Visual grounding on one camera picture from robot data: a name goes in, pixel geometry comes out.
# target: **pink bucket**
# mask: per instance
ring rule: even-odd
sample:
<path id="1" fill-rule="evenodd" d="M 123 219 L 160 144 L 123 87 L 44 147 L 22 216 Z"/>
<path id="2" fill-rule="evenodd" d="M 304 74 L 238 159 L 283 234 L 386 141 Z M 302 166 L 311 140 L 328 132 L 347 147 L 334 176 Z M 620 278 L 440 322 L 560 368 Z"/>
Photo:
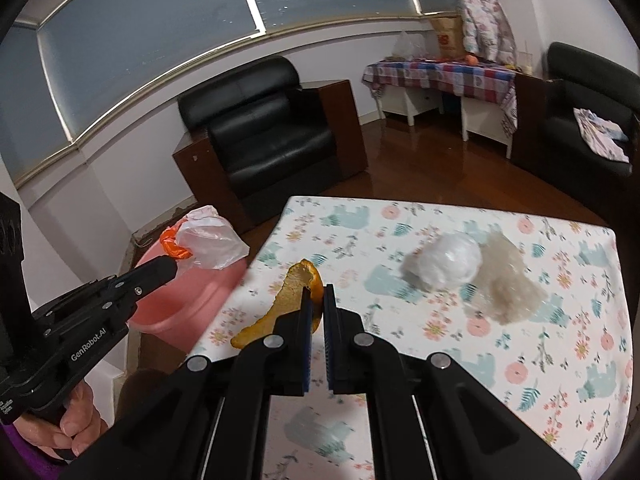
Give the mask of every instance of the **pink bucket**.
<path id="1" fill-rule="evenodd" d="M 162 254 L 164 250 L 156 242 L 138 265 Z M 138 310 L 129 325 L 187 353 L 216 317 L 245 270 L 245 258 L 223 270 L 190 269 L 138 301 Z"/>

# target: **white plastic bag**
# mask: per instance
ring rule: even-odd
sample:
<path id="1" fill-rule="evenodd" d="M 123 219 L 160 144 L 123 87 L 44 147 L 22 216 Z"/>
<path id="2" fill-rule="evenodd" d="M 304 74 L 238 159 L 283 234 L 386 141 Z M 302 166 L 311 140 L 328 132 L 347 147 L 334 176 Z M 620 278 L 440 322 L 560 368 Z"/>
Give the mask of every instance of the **white plastic bag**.
<path id="1" fill-rule="evenodd" d="M 481 263 L 480 247 L 471 236 L 446 233 L 426 244 L 408 270 L 428 290 L 443 290 L 471 282 Z"/>
<path id="2" fill-rule="evenodd" d="M 213 206 L 194 209 L 183 220 L 175 243 L 193 256 L 180 260 L 180 272 L 191 267 L 224 269 L 249 254 L 249 246 Z"/>
<path id="3" fill-rule="evenodd" d="M 471 301 L 473 311 L 501 325 L 533 316 L 547 294 L 539 283 L 525 275 L 520 250 L 502 233 L 492 232 L 481 252 L 482 266 L 473 280 L 476 287 Z"/>
<path id="4" fill-rule="evenodd" d="M 417 57 L 425 57 L 427 52 L 424 36 L 414 34 L 409 36 L 404 30 L 398 36 L 392 51 L 392 57 L 411 61 Z"/>

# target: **table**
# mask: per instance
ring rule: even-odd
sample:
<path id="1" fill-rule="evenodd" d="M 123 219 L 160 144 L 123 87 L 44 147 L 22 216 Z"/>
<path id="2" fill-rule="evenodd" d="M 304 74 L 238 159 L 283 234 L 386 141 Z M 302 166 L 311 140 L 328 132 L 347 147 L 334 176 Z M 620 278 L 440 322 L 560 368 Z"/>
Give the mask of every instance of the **table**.
<path id="1" fill-rule="evenodd" d="M 362 79 L 374 93 L 378 110 L 385 99 L 385 86 L 436 89 L 461 97 L 463 139 L 468 140 L 467 132 L 473 132 L 497 140 L 507 145 L 510 158 L 518 124 L 515 75 L 513 70 L 493 63 L 469 66 L 460 62 L 380 61 L 367 66 Z M 412 126 L 413 117 L 408 118 Z"/>
<path id="2" fill-rule="evenodd" d="M 531 319 L 500 326 L 468 312 L 469 286 L 424 293 L 401 279 L 403 258 L 425 240 L 458 230 L 482 242 L 493 229 L 520 248 L 528 276 L 548 293 Z M 420 358 L 449 353 L 585 480 L 599 478 L 620 450 L 632 346 L 610 229 L 457 206 L 292 197 L 191 354 L 236 354 L 231 336 L 265 313 L 302 258 L 368 332 Z M 326 389 L 322 327 L 311 377 L 305 397 L 272 401 L 264 478 L 372 480 L 366 400 Z"/>

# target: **floral tablecloth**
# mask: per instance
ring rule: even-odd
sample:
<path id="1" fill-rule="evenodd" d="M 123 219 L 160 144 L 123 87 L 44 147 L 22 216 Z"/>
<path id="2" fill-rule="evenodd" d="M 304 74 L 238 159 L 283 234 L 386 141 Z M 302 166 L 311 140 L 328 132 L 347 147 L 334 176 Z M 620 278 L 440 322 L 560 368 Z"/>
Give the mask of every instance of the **floral tablecloth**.
<path id="1" fill-rule="evenodd" d="M 483 242 L 491 230 L 520 248 L 528 276 L 548 293 L 529 320 L 500 326 L 473 313 L 472 285 L 424 293 L 402 279 L 402 260 L 425 240 L 462 231 Z M 302 258 L 367 331 L 420 358 L 449 353 L 582 478 L 597 479 L 620 450 L 633 357 L 611 230 L 457 206 L 293 197 L 192 354 L 236 354 L 231 336 L 267 311 Z M 272 401 L 265 479 L 374 478 L 366 400 L 329 393 L 324 366 L 321 327 L 310 393 Z"/>

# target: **orange fruit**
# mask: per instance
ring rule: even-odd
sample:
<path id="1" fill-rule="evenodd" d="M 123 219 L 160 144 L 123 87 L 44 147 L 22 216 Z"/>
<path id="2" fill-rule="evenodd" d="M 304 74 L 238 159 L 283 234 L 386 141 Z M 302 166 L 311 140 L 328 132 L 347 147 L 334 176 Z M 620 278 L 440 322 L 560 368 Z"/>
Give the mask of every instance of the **orange fruit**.
<path id="1" fill-rule="evenodd" d="M 318 329 L 322 318 L 322 297 L 324 296 L 324 286 L 318 270 L 308 260 L 302 260 L 293 265 L 287 271 L 287 275 L 282 283 L 282 288 L 276 294 L 271 308 L 251 326 L 243 328 L 231 339 L 233 348 L 242 349 L 249 343 L 273 333 L 273 328 L 278 316 L 295 312 L 300 309 L 302 301 L 302 291 L 304 288 L 311 291 L 311 301 L 314 303 L 314 318 L 312 322 L 312 332 Z"/>

